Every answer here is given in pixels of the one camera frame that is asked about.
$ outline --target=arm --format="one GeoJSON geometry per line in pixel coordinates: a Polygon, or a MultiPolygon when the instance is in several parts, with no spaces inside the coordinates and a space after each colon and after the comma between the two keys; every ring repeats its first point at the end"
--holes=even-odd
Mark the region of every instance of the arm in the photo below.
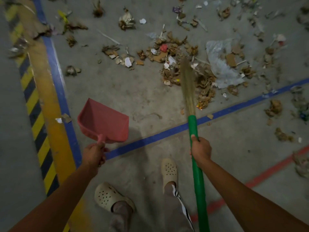
{"type": "Polygon", "coordinates": [[[86,147],[80,167],[9,232],[62,232],[98,167],[105,162],[101,148],[104,143],[86,147]]]}
{"type": "Polygon", "coordinates": [[[192,155],[210,182],[225,200],[244,231],[309,231],[309,226],[290,213],[246,187],[211,159],[209,142],[195,136],[192,155]]]}

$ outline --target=yellow and black striped line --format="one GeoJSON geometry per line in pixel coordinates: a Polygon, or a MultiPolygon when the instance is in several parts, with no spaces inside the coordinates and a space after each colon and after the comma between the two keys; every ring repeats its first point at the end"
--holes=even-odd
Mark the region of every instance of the yellow and black striped line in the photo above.
{"type": "MultiPolygon", "coordinates": [[[[19,19],[18,6],[4,4],[5,18],[9,25],[9,35],[11,42],[17,46],[22,41],[24,28],[19,19]]],[[[30,64],[29,55],[23,54],[15,59],[20,74],[20,82],[24,93],[27,112],[32,127],[33,140],[37,150],[42,178],[45,186],[47,197],[52,194],[58,187],[59,181],[53,161],[52,151],[44,124],[44,117],[39,101],[39,94],[36,88],[33,69],[30,64]]],[[[63,232],[70,231],[68,224],[63,232]]]]}

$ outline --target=person's left hand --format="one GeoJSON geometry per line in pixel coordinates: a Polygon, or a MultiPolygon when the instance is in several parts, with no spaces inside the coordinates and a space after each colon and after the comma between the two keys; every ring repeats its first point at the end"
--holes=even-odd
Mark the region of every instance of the person's left hand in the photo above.
{"type": "Polygon", "coordinates": [[[98,168],[105,163],[105,152],[109,152],[109,149],[105,148],[104,142],[88,145],[83,151],[82,164],[87,165],[97,175],[98,168]]]}

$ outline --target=green broom handle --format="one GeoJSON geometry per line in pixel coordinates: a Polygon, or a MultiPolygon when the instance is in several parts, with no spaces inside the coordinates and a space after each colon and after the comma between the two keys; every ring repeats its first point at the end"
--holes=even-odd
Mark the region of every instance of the green broom handle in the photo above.
{"type": "MultiPolygon", "coordinates": [[[[189,124],[190,143],[192,148],[191,135],[194,134],[196,138],[198,138],[196,116],[194,115],[189,116],[188,124],[189,124]]],[[[203,172],[196,165],[193,156],[192,156],[192,168],[193,168],[193,179],[194,179],[194,191],[197,204],[198,225],[200,228],[200,232],[210,232],[208,224],[203,172]]]]}

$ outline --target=straw broom bristles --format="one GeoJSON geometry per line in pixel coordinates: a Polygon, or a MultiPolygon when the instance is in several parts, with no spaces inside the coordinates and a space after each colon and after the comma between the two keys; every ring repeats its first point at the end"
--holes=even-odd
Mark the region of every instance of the straw broom bristles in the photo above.
{"type": "Polygon", "coordinates": [[[180,84],[187,106],[187,113],[188,115],[195,115],[194,73],[187,58],[184,58],[180,63],[180,84]]]}

